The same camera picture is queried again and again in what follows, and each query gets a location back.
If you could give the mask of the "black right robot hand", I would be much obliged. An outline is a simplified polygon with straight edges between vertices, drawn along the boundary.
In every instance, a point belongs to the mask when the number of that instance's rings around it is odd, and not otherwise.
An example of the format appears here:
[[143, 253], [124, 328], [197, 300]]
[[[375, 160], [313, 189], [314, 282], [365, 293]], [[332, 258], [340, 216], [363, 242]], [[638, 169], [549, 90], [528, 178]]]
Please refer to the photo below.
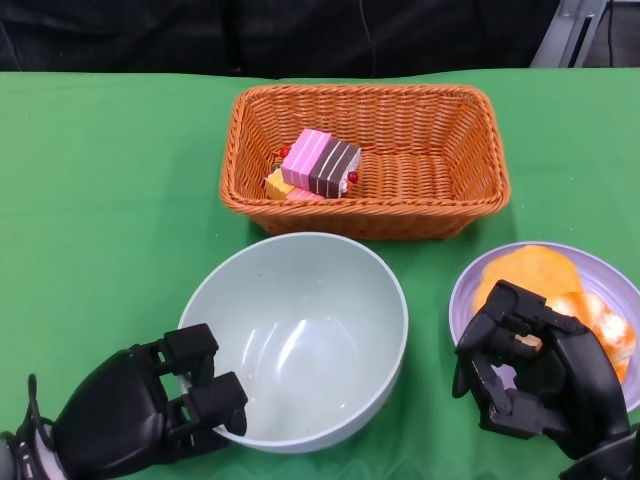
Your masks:
[[631, 434], [614, 368], [595, 334], [504, 280], [465, 328], [452, 395], [471, 394], [482, 429], [545, 435], [579, 459]]

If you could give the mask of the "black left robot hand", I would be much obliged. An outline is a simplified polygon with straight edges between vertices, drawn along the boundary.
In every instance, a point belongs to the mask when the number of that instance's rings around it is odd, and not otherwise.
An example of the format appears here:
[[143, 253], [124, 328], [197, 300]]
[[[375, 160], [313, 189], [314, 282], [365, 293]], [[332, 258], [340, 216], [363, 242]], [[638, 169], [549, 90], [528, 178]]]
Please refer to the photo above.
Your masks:
[[112, 479], [227, 446], [243, 436], [248, 398], [233, 372], [215, 375], [218, 343], [205, 324], [120, 350], [75, 390], [53, 426], [71, 479]]

